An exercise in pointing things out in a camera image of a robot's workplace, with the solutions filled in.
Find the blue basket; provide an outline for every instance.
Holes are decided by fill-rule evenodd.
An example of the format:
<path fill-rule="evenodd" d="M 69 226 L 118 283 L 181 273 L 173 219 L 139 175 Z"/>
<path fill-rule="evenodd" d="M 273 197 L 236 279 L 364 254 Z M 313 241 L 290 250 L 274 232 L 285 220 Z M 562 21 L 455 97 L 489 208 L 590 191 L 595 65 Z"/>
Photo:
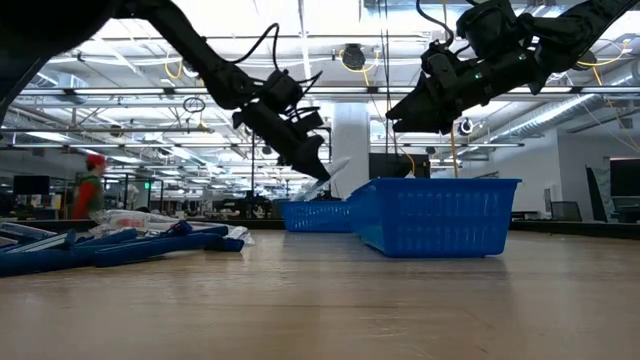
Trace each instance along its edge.
<path fill-rule="evenodd" d="M 499 255 L 516 179 L 374 179 L 356 190 L 352 227 L 390 257 Z"/>
<path fill-rule="evenodd" d="M 349 209 L 349 203 L 345 201 L 282 203 L 284 225 L 292 232 L 351 232 Z"/>

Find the person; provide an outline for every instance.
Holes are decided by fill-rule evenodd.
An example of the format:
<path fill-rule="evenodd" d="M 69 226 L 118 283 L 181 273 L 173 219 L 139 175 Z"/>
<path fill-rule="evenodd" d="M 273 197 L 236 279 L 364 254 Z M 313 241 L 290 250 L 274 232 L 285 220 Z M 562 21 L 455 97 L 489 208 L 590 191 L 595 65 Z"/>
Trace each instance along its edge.
<path fill-rule="evenodd" d="M 107 168 L 104 156 L 87 157 L 87 173 L 78 177 L 72 219 L 86 219 L 90 214 L 104 208 L 102 175 Z"/>

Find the table surface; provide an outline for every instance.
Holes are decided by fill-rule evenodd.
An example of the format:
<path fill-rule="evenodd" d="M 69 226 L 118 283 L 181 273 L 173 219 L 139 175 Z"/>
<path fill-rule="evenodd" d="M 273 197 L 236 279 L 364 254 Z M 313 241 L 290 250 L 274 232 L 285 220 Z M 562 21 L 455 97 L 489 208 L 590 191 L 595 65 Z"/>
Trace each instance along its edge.
<path fill-rule="evenodd" d="M 3 359 L 639 359 L 640 242 L 511 233 L 391 260 L 254 231 L 242 254 L 0 279 Z"/>

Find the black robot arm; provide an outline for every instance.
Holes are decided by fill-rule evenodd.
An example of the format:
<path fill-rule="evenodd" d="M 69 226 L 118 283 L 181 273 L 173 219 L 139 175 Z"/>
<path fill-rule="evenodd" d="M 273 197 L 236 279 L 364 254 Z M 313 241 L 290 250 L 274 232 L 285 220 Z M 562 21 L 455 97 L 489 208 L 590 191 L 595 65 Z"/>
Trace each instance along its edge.
<path fill-rule="evenodd" d="M 537 95 L 551 73 L 574 67 L 638 1 L 585 1 L 557 18 L 516 17 L 508 0 L 478 4 L 457 22 L 458 36 L 478 58 L 460 61 L 446 44 L 431 43 L 421 57 L 418 84 L 387 117 L 400 120 L 393 127 L 397 132 L 448 134 L 464 110 L 518 86 L 527 84 Z M 531 50 L 534 36 L 540 41 Z"/>
<path fill-rule="evenodd" d="M 297 103 L 302 99 L 305 91 L 300 83 L 292 79 L 286 70 L 276 69 L 264 82 L 249 77 L 233 62 L 218 56 L 191 26 L 184 13 L 171 0 L 109 0 L 104 2 L 87 2 L 67 0 L 79 8 L 75 10 L 95 16 L 90 24 L 82 23 L 82 29 L 77 27 L 63 28 L 54 39 L 50 34 L 31 33 L 19 28 L 8 18 L 0 17 L 0 65 L 12 61 L 15 71 L 7 71 L 11 77 L 0 76 L 0 115 L 4 118 L 11 101 L 27 85 L 46 61 L 61 51 L 77 46 L 87 40 L 109 18 L 141 18 L 148 20 L 167 41 L 183 56 L 205 83 L 207 91 L 222 108 L 240 110 L 234 114 L 234 127 L 245 124 L 265 143 L 280 154 L 279 162 L 299 172 L 311 175 L 320 180 L 328 180 L 329 174 L 318 159 L 318 149 L 324 142 L 319 135 L 309 137 L 310 130 L 322 125 L 317 108 L 307 109 L 302 117 L 297 110 Z M 46 8 L 49 11 L 67 11 L 67 7 L 56 2 L 58 7 Z M 57 18 L 56 14 L 40 14 Z M 11 31 L 18 31 L 26 41 L 16 41 Z M 280 114 L 289 116 L 284 120 Z"/>

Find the red cap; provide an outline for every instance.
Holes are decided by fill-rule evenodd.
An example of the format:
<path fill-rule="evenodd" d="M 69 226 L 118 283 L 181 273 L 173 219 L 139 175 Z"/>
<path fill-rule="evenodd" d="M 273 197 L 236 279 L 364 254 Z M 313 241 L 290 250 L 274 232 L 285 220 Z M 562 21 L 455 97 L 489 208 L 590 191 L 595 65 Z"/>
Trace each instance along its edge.
<path fill-rule="evenodd" d="M 104 156 L 102 155 L 89 155 L 87 156 L 87 164 L 99 166 L 105 164 Z"/>

